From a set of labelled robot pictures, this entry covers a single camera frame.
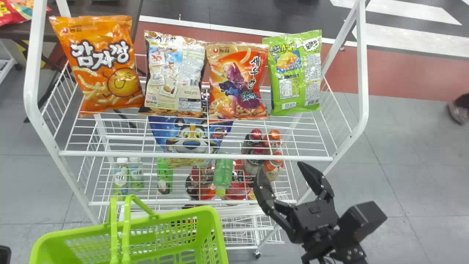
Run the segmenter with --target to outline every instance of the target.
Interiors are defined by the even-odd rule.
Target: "black robot mount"
[[[325,264],[324,257],[329,254],[345,264],[366,264],[360,242],[386,221],[387,216],[370,201],[350,207],[339,217],[334,207],[334,191],[322,172],[304,162],[298,162],[298,167],[316,199],[302,204],[277,200],[261,170],[254,184],[259,206],[280,225],[292,243],[302,245],[306,251],[302,263],[317,259]]]

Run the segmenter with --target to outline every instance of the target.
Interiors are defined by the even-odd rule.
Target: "person's shoe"
[[[467,108],[456,106],[454,102],[449,102],[447,107],[449,115],[456,123],[465,124],[469,121],[469,110]]]

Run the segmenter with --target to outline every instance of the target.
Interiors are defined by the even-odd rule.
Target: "potato snack bag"
[[[51,16],[49,21],[83,92],[80,117],[142,105],[130,16]]]
[[[262,39],[270,46],[273,116],[320,109],[321,30]]]

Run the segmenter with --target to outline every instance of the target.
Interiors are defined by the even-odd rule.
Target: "metal shelf cart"
[[[57,0],[63,16],[70,16],[65,0]],[[282,243],[279,227],[265,216],[257,201],[191,201],[185,191],[185,179],[190,167],[174,169],[173,192],[157,192],[158,157],[165,158],[230,158],[252,159],[240,154],[246,133],[259,128],[263,133],[277,129],[281,133],[280,151],[285,169],[273,182],[278,199],[301,203],[310,193],[297,169],[295,161],[329,162],[325,175],[348,151],[362,134],[368,121],[368,69],[365,42],[365,0],[358,0],[351,9],[340,33],[322,65],[326,74],[346,35],[356,24],[358,95],[360,116],[358,124],[350,127],[324,78],[320,92],[322,109],[291,116],[269,116],[266,120],[236,120],[232,131],[223,139],[220,152],[225,154],[164,153],[156,143],[145,116],[137,109],[123,109],[127,119],[108,111],[81,118],[77,113],[77,83],[71,78],[67,65],[63,68],[55,88],[42,109],[38,108],[38,80],[41,62],[42,39],[45,23],[46,0],[35,0],[32,17],[30,48],[24,82],[24,105],[32,125],[44,142],[60,172],[68,182],[84,212],[94,224],[106,218],[112,193],[111,167],[117,157],[140,157],[144,171],[144,189],[135,194],[156,211],[177,210],[188,204],[209,204],[220,214],[228,249],[254,249],[258,253],[267,243]],[[270,109],[270,87],[262,87],[266,108]],[[256,155],[257,159],[278,159],[275,155]],[[138,207],[133,215],[138,216]]]

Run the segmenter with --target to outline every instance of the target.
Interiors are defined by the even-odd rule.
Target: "shrimp cracker bag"
[[[210,43],[211,122],[224,119],[267,118],[260,86],[269,46],[245,42]]]
[[[142,105],[130,16],[51,16],[49,21],[83,91],[81,117]]]
[[[147,82],[141,115],[202,116],[205,42],[145,31]]]
[[[270,46],[270,115],[320,109],[321,30],[262,39]]]

